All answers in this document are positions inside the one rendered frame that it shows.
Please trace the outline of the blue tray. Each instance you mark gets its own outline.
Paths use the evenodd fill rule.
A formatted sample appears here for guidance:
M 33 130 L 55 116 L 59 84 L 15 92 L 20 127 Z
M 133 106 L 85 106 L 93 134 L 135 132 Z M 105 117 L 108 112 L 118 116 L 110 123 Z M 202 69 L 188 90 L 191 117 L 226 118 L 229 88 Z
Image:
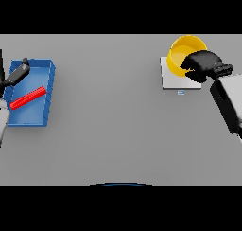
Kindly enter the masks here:
M 9 127 L 46 127 L 50 112 L 51 97 L 55 79 L 55 64 L 51 59 L 29 59 L 29 74 L 15 86 L 5 89 L 3 99 L 10 111 Z M 11 110 L 9 105 L 37 88 L 43 86 L 46 94 L 26 105 Z

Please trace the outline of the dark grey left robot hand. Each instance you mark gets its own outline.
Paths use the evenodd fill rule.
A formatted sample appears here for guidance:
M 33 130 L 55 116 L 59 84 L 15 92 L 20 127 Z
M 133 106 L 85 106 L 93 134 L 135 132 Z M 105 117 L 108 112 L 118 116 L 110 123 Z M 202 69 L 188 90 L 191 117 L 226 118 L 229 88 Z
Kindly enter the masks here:
M 5 78 L 2 50 L 0 49 L 0 98 L 3 96 L 6 87 L 15 86 L 26 77 L 29 72 L 30 65 L 28 58 L 23 58 L 21 65 Z

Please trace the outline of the red beaker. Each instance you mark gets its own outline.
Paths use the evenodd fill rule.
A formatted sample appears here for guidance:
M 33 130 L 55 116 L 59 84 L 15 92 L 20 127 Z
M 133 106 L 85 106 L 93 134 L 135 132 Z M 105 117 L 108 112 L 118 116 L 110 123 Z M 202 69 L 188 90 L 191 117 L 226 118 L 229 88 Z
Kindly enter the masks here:
M 9 107 L 11 110 L 16 110 L 45 94 L 45 88 L 43 86 L 38 87 L 37 89 L 21 96 L 20 98 L 15 99 L 13 102 L 9 104 Z

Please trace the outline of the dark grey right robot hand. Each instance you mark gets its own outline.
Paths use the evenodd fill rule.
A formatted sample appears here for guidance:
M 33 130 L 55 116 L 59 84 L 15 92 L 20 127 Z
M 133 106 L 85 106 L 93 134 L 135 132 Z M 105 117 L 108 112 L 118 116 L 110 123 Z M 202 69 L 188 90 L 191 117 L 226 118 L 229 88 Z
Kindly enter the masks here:
M 198 83 L 204 83 L 207 78 L 216 80 L 229 76 L 233 72 L 231 64 L 224 63 L 216 53 L 208 50 L 196 51 L 186 56 L 181 69 L 186 70 L 187 78 Z

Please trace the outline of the yellow bowl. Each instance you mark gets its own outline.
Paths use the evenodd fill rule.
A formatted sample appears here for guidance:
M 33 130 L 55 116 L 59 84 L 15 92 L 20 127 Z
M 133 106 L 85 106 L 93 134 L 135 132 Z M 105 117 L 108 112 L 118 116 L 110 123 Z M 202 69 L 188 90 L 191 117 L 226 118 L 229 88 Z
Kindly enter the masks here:
M 172 74 L 185 78 L 185 74 L 190 71 L 190 69 L 181 68 L 185 57 L 206 49 L 205 42 L 199 37 L 193 35 L 181 36 L 171 45 L 166 57 L 166 65 Z

